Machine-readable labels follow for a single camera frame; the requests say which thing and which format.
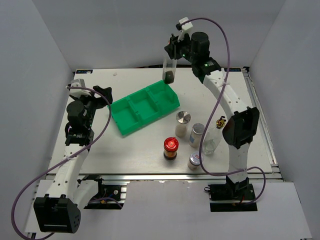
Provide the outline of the glass bottle with dark bottom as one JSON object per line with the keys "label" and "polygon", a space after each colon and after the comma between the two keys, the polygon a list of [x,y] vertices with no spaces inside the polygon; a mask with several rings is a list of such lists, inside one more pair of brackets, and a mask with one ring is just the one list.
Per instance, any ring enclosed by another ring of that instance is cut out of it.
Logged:
{"label": "glass bottle with dark bottom", "polygon": [[175,80],[177,60],[171,59],[167,53],[164,54],[162,65],[162,80],[165,84],[170,85]]}

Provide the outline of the glass bottle gold black pourer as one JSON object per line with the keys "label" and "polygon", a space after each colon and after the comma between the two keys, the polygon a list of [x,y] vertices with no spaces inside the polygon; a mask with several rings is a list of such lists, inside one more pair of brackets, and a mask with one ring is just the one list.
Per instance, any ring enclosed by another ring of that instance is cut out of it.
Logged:
{"label": "glass bottle gold black pourer", "polygon": [[223,138],[223,128],[226,124],[226,117],[221,116],[219,119],[216,120],[215,123],[212,123],[205,135],[203,144],[202,144],[202,151],[204,155],[211,155],[217,149],[220,141]]}

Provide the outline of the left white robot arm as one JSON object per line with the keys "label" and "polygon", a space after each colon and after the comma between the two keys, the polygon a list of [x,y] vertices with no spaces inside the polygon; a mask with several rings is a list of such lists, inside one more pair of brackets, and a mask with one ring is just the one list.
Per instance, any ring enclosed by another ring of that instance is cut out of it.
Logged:
{"label": "left white robot arm", "polygon": [[92,129],[98,109],[110,107],[112,88],[92,89],[73,83],[67,87],[72,98],[66,107],[65,148],[57,173],[43,197],[36,197],[33,209],[41,232],[74,234],[81,221],[81,211],[89,201],[105,196],[106,187],[96,180],[78,181],[81,167],[91,146],[98,140]]}

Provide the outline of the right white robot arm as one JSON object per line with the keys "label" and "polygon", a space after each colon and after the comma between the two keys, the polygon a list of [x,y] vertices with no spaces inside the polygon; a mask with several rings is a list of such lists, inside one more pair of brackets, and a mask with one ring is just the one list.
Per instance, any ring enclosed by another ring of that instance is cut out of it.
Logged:
{"label": "right white robot arm", "polygon": [[247,173],[248,151],[257,133],[260,112],[256,107],[245,104],[228,84],[229,72],[210,56],[209,37],[204,32],[192,35],[172,35],[165,46],[171,60],[181,58],[191,64],[196,78],[210,90],[227,118],[222,136],[229,147],[229,165],[225,173],[225,184],[210,188],[213,200],[243,199],[249,190]]}

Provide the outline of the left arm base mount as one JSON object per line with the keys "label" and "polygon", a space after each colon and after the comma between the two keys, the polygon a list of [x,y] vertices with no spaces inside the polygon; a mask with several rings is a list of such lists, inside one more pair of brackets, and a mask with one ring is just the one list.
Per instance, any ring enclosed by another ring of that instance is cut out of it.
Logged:
{"label": "left arm base mount", "polygon": [[95,181],[98,192],[89,200],[84,207],[86,210],[120,210],[124,205],[125,198],[122,197],[123,185],[119,183],[107,183],[101,175],[90,174],[77,180],[78,186],[84,181]]}

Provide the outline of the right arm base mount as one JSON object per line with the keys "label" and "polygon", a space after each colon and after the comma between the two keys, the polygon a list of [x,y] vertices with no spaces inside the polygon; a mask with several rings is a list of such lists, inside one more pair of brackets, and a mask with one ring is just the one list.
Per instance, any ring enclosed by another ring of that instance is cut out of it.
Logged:
{"label": "right arm base mount", "polygon": [[247,189],[241,190],[235,196],[231,195],[226,184],[210,184],[204,187],[204,191],[209,195],[209,205],[212,213],[258,211],[255,202],[249,204],[256,198],[252,184],[249,184]]}

